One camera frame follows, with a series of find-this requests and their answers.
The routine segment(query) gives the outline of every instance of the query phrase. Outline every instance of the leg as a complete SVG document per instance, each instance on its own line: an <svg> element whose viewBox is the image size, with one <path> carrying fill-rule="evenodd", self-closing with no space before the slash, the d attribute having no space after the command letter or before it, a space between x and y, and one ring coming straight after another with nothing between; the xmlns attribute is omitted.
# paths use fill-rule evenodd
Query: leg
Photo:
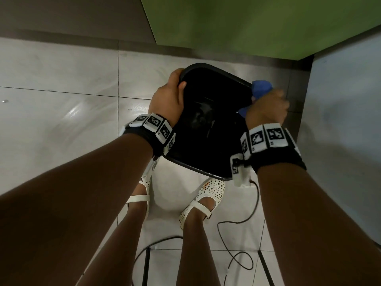
<svg viewBox="0 0 381 286"><path fill-rule="evenodd" d="M209 210L215 207L215 201L210 197L202 198L199 203ZM220 285L207 235L204 231L204 218L205 214L196 208L193 208L186 217L177 286Z"/></svg>
<svg viewBox="0 0 381 286"><path fill-rule="evenodd" d="M146 189L144 185L138 184L132 196L141 194L146 194ZM131 285L132 269L146 209L147 202L128 204L126 216L91 263L78 286Z"/></svg>

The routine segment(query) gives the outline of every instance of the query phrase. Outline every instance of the wristband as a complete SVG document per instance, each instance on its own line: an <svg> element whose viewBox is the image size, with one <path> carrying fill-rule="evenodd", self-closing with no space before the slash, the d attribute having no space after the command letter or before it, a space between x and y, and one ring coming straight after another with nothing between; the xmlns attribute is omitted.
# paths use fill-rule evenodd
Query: wristband
<svg viewBox="0 0 381 286"><path fill-rule="evenodd" d="M247 161L245 163L250 164L256 173L265 165L283 162L295 164L306 170L292 136L279 123L260 125L251 129L249 133L244 133L241 145L243 157Z"/></svg>
<svg viewBox="0 0 381 286"><path fill-rule="evenodd" d="M133 133L144 138L152 147L154 156L166 155L172 148L176 134L168 121L155 113L141 114L121 130L120 135Z"/></svg>

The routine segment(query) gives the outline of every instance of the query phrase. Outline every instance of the forearm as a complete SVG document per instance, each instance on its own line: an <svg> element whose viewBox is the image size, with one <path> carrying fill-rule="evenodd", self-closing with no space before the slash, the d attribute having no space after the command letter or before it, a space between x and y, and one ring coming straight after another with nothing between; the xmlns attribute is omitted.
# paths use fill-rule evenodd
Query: forearm
<svg viewBox="0 0 381 286"><path fill-rule="evenodd" d="M302 168L260 168L263 209L285 285L381 284L381 254Z"/></svg>
<svg viewBox="0 0 381 286"><path fill-rule="evenodd" d="M126 134L1 196L0 276L79 277L151 157L145 139Z"/></svg>

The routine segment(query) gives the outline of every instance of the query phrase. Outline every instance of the person's left hand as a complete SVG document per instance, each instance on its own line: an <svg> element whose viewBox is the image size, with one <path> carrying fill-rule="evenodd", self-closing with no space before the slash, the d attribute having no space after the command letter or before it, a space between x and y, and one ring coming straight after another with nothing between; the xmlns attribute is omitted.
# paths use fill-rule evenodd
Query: person's left hand
<svg viewBox="0 0 381 286"><path fill-rule="evenodd" d="M149 104L148 113L156 113L165 117L171 127L179 121L184 109L184 88L185 81L179 85L180 73L183 68L176 69L169 76L166 85L159 87Z"/></svg>

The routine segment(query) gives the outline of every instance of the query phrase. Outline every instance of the white wall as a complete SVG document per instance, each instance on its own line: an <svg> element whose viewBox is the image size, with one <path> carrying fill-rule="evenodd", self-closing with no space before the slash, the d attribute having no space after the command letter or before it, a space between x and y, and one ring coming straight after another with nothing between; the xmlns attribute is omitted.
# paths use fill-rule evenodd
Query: white wall
<svg viewBox="0 0 381 286"><path fill-rule="evenodd" d="M381 33L315 58L298 145L312 177L381 244Z"/></svg>

